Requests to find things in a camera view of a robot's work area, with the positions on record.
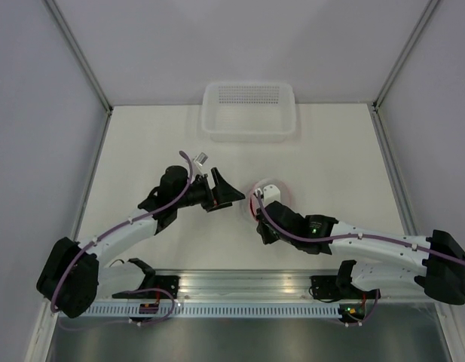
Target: small white object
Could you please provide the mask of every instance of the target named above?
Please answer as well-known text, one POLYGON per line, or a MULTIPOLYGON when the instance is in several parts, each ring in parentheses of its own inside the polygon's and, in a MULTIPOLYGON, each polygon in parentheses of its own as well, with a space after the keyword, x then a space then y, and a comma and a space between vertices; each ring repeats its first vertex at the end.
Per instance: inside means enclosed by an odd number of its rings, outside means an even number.
POLYGON ((264 207, 274 201, 279 201, 282 205, 289 208, 292 207, 291 192, 285 183, 273 178, 262 179, 252 186, 250 191, 246 193, 246 199, 240 202, 240 209, 243 216, 248 222, 251 222, 254 225, 257 224, 257 221, 255 220, 255 212, 259 208, 259 203, 254 196, 254 194, 256 194, 256 190, 259 190, 261 195, 264 195, 262 200, 264 207))
POLYGON ((194 168, 194 175, 206 175, 207 184, 209 185, 209 189, 212 190, 214 187, 216 187, 216 185, 214 185, 212 174, 210 173, 210 168, 204 166, 208 159, 209 156, 201 152, 199 155, 194 157, 192 166, 194 168))
POLYGON ((282 142, 295 132, 290 85, 218 82, 203 95, 202 129, 217 142, 282 142))
POLYGON ((264 207, 272 204, 275 201, 280 202, 280 190, 275 185, 267 185, 263 188, 264 192, 264 207))
POLYGON ((257 189, 254 190, 254 195, 257 196, 258 198, 261 197, 262 195, 262 190, 260 187, 258 187, 257 189))

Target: metal frame edge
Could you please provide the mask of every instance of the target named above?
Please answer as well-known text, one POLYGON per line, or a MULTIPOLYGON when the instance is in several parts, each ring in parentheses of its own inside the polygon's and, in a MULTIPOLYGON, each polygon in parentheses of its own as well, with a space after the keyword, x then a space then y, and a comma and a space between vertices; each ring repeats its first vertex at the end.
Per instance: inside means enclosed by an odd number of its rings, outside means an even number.
POLYGON ((110 113, 112 111, 112 106, 110 105, 108 98, 103 92, 103 89, 100 86, 98 80, 96 79, 96 76, 93 73, 90 64, 88 63, 87 58, 83 53, 83 50, 76 41, 75 36, 73 35, 73 32, 68 22, 63 16, 63 12, 61 11, 60 7, 58 6, 55 0, 42 0, 42 2, 48 10, 48 12, 50 13, 51 18, 56 24, 61 35, 63 36, 63 39, 65 40, 65 43, 68 46, 69 50, 72 52, 73 56, 78 62, 78 65, 80 66, 82 72, 84 73, 85 77, 87 78, 88 82, 93 88, 93 91, 95 92, 99 101, 102 103, 103 108, 107 113, 110 113))
POLYGON ((87 207, 88 198, 90 197, 91 186, 93 185, 93 180, 95 179, 96 169, 98 168, 99 157, 102 154, 103 145, 105 144, 105 138, 109 130, 109 125, 112 119, 112 115, 113 115, 113 109, 111 109, 110 112, 108 112, 107 114, 106 121, 103 124, 100 140, 96 148, 93 151, 93 160, 91 162, 91 166, 88 171, 87 183, 85 185, 83 195, 81 196, 80 208, 78 209, 78 213, 75 217, 75 221, 72 227, 72 240, 76 240, 76 238, 78 237, 78 233, 80 232, 81 222, 83 221, 83 217, 84 217, 84 211, 87 207))
MULTIPOLYGON (((113 317, 143 318, 142 300, 94 302, 80 318, 113 317)), ((171 308, 170 300, 161 300, 156 317, 163 317, 171 308)), ((340 318, 339 303, 302 302, 177 302, 173 318, 340 318)))
POLYGON ((415 27, 411 31, 408 40, 406 41, 405 45, 403 46, 403 49, 399 53, 399 56, 396 58, 396 61, 393 64, 393 68, 390 70, 390 73, 388 74, 386 80, 384 81, 378 93, 378 96, 376 97, 375 104, 378 107, 383 103, 384 99, 386 98, 386 95, 390 90, 391 86, 393 85, 394 81, 396 80, 396 77, 398 76, 399 72, 401 72, 401 69, 403 68, 406 60, 411 54, 411 51, 415 48, 415 45, 418 43, 418 40, 423 34, 423 31, 432 19, 436 9, 438 8, 441 2, 442 0, 428 1, 428 4, 425 6, 423 12, 421 13, 418 22, 415 24, 415 27))
MULTIPOLYGON (((107 118, 106 122, 103 123, 100 141, 97 143, 97 146, 93 152, 93 160, 88 171, 87 183, 84 188, 83 195, 81 196, 80 207, 78 208, 78 212, 72 227, 71 236, 73 240, 78 237, 78 233, 80 231, 84 210, 87 206, 87 200, 90 196, 91 186, 93 184, 93 179, 95 178, 96 169, 98 167, 99 157, 102 153, 106 134, 112 118, 112 111, 113 109, 110 109, 109 112, 107 112, 107 118)), ((38 317, 36 318, 35 329, 33 330, 32 337, 28 344, 28 349, 24 360, 25 362, 42 362, 46 360, 47 353, 50 349, 51 339, 53 338, 56 321, 57 316, 51 313, 50 303, 44 299, 43 303, 41 304, 38 317)))
MULTIPOLYGON (((399 210, 399 215, 405 232, 412 235, 418 235, 418 224, 415 221, 415 215, 411 208, 408 193, 405 189, 397 161, 391 146, 387 128, 384 119, 381 119, 379 108, 376 104, 368 104, 369 113, 375 128, 378 144, 383 155, 384 164, 387 168, 391 188, 399 210)), ((439 324, 448 352, 452 362, 465 362, 465 341, 459 332, 459 323, 455 319, 454 311, 451 305, 435 303, 436 312, 439 318, 439 324)))
POLYGON ((386 166, 388 178, 390 179, 391 189, 393 190, 403 229, 409 235, 418 235, 418 228, 416 226, 417 224, 415 222, 414 213, 398 168, 398 162, 396 161, 391 147, 391 141, 387 134, 387 129, 384 122, 381 120, 378 108, 373 103, 368 103, 368 110, 371 115, 376 137, 378 138, 381 155, 383 156, 384 165, 386 166))

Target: black bracket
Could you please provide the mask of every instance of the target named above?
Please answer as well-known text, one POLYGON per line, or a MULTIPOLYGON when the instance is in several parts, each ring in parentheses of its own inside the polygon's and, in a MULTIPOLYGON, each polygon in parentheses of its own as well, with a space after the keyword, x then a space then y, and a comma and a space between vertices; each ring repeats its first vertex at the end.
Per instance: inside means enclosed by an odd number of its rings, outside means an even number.
MULTIPOLYGON (((69 263, 81 251, 78 243, 59 239, 44 265, 36 284, 38 292, 51 300, 69 263)), ((85 312, 95 300, 99 262, 95 254, 85 253, 76 262, 58 293, 57 307, 70 318, 85 312)))
POLYGON ((342 299, 362 300, 375 299, 376 290, 363 292, 352 285, 348 288, 340 288, 336 275, 313 275, 311 276, 311 296, 322 302, 338 302, 342 299))
MULTIPOLYGON (((140 259, 130 259, 131 262, 142 269, 145 277, 143 282, 138 287, 138 290, 148 288, 160 288, 169 292, 174 299, 177 298, 179 292, 179 281, 178 275, 157 275, 156 271, 147 263, 140 259)), ((116 293, 112 296, 113 299, 158 299, 157 292, 144 292, 144 293, 116 293)), ((163 293, 160 294, 160 299, 169 299, 169 297, 163 293)))
MULTIPOLYGON (((465 251, 453 237, 440 230, 433 230, 433 236, 427 238, 430 249, 444 253, 465 262, 465 251)), ((439 302, 452 305, 465 304, 465 266, 450 260, 444 260, 430 254, 423 261, 427 267, 425 277, 416 276, 415 282, 425 289, 425 294, 439 302)))

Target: white cable tray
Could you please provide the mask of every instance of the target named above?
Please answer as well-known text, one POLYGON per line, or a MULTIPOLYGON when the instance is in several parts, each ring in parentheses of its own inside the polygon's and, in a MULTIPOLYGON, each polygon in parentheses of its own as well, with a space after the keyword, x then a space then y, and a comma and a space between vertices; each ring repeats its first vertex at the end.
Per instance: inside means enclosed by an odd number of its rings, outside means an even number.
MULTIPOLYGON (((170 301, 161 301, 154 314, 140 313, 141 302, 95 302, 82 317, 161 317, 170 301)), ((176 303, 173 317, 182 318, 340 318, 339 304, 311 303, 176 303)))

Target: white table surface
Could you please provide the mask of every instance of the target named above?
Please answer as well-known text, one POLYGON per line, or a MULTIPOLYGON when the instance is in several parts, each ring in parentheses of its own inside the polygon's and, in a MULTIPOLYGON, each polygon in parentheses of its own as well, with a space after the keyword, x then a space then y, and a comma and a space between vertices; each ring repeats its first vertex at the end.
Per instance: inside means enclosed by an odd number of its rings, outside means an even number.
MULTIPOLYGON (((293 209, 350 224, 403 233, 392 189, 365 104, 298 105, 298 135, 284 143, 214 143, 200 130, 199 106, 115 107, 87 202, 80 238, 127 218, 157 186, 165 169, 205 152, 242 192, 263 178, 284 181, 293 209)), ((120 255, 158 269, 337 268, 334 256, 311 256, 277 241, 263 245, 240 205, 206 213, 179 210, 159 235, 120 255)))

